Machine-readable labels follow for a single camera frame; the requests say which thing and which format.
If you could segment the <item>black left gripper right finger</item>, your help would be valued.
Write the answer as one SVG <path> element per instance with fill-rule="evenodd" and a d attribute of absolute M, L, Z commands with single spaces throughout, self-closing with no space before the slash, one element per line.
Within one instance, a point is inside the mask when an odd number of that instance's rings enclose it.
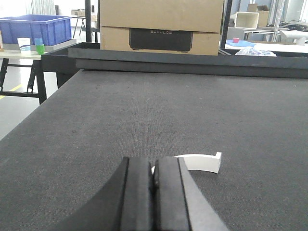
<path fill-rule="evenodd" d="M 191 177 L 182 157 L 162 157 L 154 170 L 157 231 L 227 231 Z"/>

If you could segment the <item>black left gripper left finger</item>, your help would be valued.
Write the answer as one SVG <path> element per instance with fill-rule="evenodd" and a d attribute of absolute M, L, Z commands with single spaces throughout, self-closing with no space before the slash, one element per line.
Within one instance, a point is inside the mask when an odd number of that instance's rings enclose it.
<path fill-rule="evenodd" d="M 111 178 L 56 231 L 151 231 L 151 165 L 145 157 L 124 157 Z"/>

